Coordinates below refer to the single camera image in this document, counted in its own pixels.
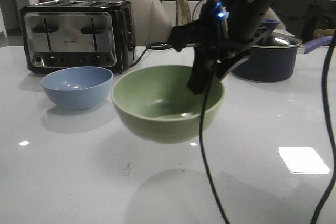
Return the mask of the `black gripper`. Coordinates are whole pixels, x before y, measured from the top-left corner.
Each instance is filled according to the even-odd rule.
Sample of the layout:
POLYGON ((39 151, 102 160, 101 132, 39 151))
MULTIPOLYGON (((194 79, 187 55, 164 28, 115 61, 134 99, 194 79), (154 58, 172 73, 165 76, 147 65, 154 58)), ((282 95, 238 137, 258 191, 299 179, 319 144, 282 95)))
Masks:
POLYGON ((225 58, 217 61, 215 76, 218 79, 224 79, 249 59, 247 49, 269 33, 260 24, 269 7, 270 0, 208 0, 197 20, 172 28, 167 42, 176 51, 203 46, 193 48, 194 60, 187 87, 194 95, 205 91, 213 73, 215 51, 211 49, 219 47, 225 53, 225 58), (227 56, 229 51, 237 53, 227 56))

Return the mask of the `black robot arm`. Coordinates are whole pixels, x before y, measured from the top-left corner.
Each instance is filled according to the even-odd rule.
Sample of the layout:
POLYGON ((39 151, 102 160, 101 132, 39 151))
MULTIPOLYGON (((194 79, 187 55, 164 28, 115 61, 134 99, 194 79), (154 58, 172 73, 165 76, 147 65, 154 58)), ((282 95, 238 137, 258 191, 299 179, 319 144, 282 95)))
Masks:
POLYGON ((249 49, 269 31, 261 21, 273 0, 207 0, 197 20, 172 28, 168 42, 176 50, 194 48, 187 87, 204 92, 213 76, 223 79, 247 61, 249 49))

